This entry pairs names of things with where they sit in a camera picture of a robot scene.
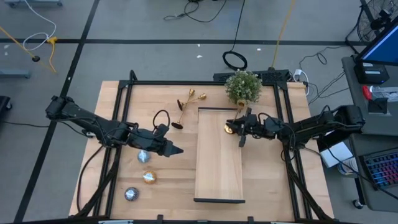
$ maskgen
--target yellow cable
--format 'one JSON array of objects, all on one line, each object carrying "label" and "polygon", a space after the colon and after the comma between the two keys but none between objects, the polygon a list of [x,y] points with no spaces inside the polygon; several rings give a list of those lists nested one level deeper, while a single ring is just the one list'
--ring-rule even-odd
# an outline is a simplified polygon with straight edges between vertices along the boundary
[{"label": "yellow cable", "polygon": [[283,24],[283,26],[282,26],[282,29],[280,30],[280,34],[279,34],[279,37],[278,37],[278,41],[276,42],[276,48],[275,48],[275,52],[274,52],[274,59],[272,60],[271,68],[274,68],[275,61],[276,61],[276,57],[277,57],[277,55],[278,55],[279,41],[281,40],[282,35],[284,34],[287,21],[289,20],[290,15],[291,15],[291,13],[292,13],[292,11],[293,11],[293,6],[294,6],[294,3],[295,3],[295,2],[296,2],[296,0],[292,0],[292,2],[290,3],[289,11],[288,11],[288,13],[287,13],[287,15],[286,15],[286,18],[285,18],[284,24]]},{"label": "yellow cable", "polygon": [[[6,30],[4,30],[1,26],[0,26],[0,30],[3,31],[12,41],[14,41],[22,50],[24,50],[26,53],[28,53],[30,55],[30,57],[35,58],[35,55],[33,55],[32,53],[30,53],[29,51],[27,51],[15,38],[13,38]],[[39,63],[49,69],[50,71],[53,72],[53,69],[50,68],[49,66],[45,65],[43,62],[39,61]]]},{"label": "yellow cable", "polygon": [[54,52],[55,52],[55,41],[57,41],[57,37],[51,37],[47,40],[48,43],[50,43],[52,45],[52,51],[51,51],[51,56],[49,58],[49,64],[53,70],[54,73],[56,73],[56,69],[54,68],[54,66],[52,65],[52,57],[54,56]]}]

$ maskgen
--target gold ball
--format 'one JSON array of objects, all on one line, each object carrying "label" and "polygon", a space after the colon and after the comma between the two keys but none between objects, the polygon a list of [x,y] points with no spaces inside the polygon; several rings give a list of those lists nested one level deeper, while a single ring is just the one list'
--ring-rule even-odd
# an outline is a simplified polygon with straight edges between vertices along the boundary
[{"label": "gold ball", "polygon": [[193,96],[195,94],[195,90],[194,89],[189,89],[189,96]]},{"label": "gold ball", "polygon": [[245,106],[246,106],[246,100],[242,100],[242,99],[240,99],[240,100],[238,100],[237,102],[236,102],[236,104],[239,106],[239,108],[244,108]]},{"label": "gold ball", "polygon": [[224,125],[224,131],[228,134],[233,134],[232,129],[228,125]]},{"label": "gold ball", "polygon": [[206,93],[204,93],[204,94],[200,95],[200,96],[198,97],[198,99],[199,99],[199,100],[204,100],[204,99],[206,99],[206,97],[207,97],[207,95],[206,95]]},{"label": "gold ball", "polygon": [[153,184],[156,181],[156,174],[154,171],[147,171],[144,173],[143,178],[146,184]]}]

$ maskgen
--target wooden board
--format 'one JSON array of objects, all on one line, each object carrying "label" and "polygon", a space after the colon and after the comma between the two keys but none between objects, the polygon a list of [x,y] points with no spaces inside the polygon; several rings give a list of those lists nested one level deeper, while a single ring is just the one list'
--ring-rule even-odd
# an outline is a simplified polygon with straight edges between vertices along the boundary
[{"label": "wooden board", "polygon": [[236,112],[199,109],[196,202],[244,203],[239,138],[224,130]]},{"label": "wooden board", "polygon": [[[303,85],[289,83],[288,86],[294,120],[308,118],[310,113]],[[118,82],[103,82],[96,114],[107,119],[112,117],[117,87]],[[141,128],[152,129],[153,116],[158,110],[166,109],[172,121],[177,121],[181,111],[178,109],[176,100],[186,100],[190,88],[196,89],[196,96],[205,92],[208,98],[192,103],[187,108],[182,119],[183,130],[170,128],[165,136],[176,146],[184,149],[184,153],[170,158],[153,154],[149,163],[140,164],[137,161],[139,151],[123,147],[111,218],[154,220],[158,214],[163,214],[165,220],[245,221],[248,216],[253,216],[256,221],[292,221],[294,218],[287,174],[285,164],[280,159],[282,144],[278,140],[253,139],[248,136],[246,145],[242,148],[243,197],[246,203],[237,205],[196,203],[192,200],[195,194],[198,107],[233,108],[234,105],[226,98],[223,86],[134,85],[127,120],[138,122]],[[279,93],[284,108],[283,94],[281,91]],[[253,113],[262,111],[277,117],[273,89],[264,86],[259,102],[250,107]],[[163,114],[159,115],[157,123],[159,122],[167,122]],[[318,149],[315,141],[308,142],[307,147]],[[97,148],[97,140],[89,139],[82,165]],[[90,199],[98,186],[103,155],[104,151],[101,151],[86,168],[81,185],[81,206]],[[321,160],[312,152],[301,151],[301,155],[307,189],[325,213],[332,217],[333,211]],[[157,173],[156,184],[144,183],[142,175],[146,170],[154,170]],[[140,190],[139,200],[128,202],[124,199],[124,191],[128,187],[137,187]],[[301,194],[298,190],[297,192],[300,200]],[[300,213],[303,214],[301,203],[299,207]],[[103,202],[101,214],[104,213],[104,208]],[[76,212],[75,192],[70,214]]]}]

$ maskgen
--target monitor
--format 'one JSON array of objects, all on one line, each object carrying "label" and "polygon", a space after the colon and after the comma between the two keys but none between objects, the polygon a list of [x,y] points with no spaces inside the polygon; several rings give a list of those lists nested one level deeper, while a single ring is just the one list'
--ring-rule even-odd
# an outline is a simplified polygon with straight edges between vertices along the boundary
[{"label": "monitor", "polygon": [[398,65],[398,17],[358,55],[357,60],[381,65]]}]

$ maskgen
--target white cable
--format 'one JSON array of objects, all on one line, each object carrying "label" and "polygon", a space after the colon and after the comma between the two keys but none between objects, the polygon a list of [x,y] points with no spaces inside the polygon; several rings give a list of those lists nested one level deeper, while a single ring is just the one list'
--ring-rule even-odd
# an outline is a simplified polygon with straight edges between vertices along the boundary
[{"label": "white cable", "polygon": [[[34,11],[33,8],[32,8],[32,6],[30,6],[30,4],[27,2],[27,0],[24,0],[24,1],[25,1],[25,3],[27,4],[27,7],[29,7],[29,9],[30,9],[34,14],[36,14],[36,15],[39,16],[40,18],[42,18],[42,19],[44,19],[45,21],[50,22],[50,23],[52,23],[52,24],[54,25],[54,31],[51,33],[51,35],[48,35],[48,34],[46,34],[45,32],[38,32],[38,33],[36,33],[36,34],[33,34],[33,35],[29,36],[28,38],[26,38],[26,39],[24,40],[24,42],[22,43],[22,46],[24,47],[25,50],[31,51],[31,50],[36,50],[36,49],[38,49],[38,48],[41,47],[49,38],[51,38],[51,37],[54,35],[55,30],[57,29],[57,25],[56,25],[54,22],[52,22],[51,20],[46,19],[45,17],[43,17],[42,15],[40,15],[39,13],[37,13],[36,11]],[[37,35],[45,35],[45,39],[43,40],[43,42],[42,42],[41,44],[39,44],[38,46],[32,48],[32,49],[27,49],[27,48],[25,47],[26,42],[27,42],[29,39],[31,39],[32,37],[37,36]]]},{"label": "white cable", "polygon": [[[307,74],[301,69],[296,69],[296,71],[294,72],[294,75],[293,75],[294,82],[298,82],[300,80],[301,74],[304,74],[305,79],[307,79],[307,83],[310,83],[310,80],[308,79]],[[307,92],[305,93],[305,96],[308,96],[308,94],[310,94],[310,87],[307,86]]]},{"label": "white cable", "polygon": [[[302,73],[305,75],[305,78],[307,79],[307,83],[310,83],[310,80],[308,79],[307,74],[304,71],[302,71]],[[310,87],[309,86],[307,87],[307,92],[305,93],[305,96],[308,96],[308,94],[310,94]]]}]

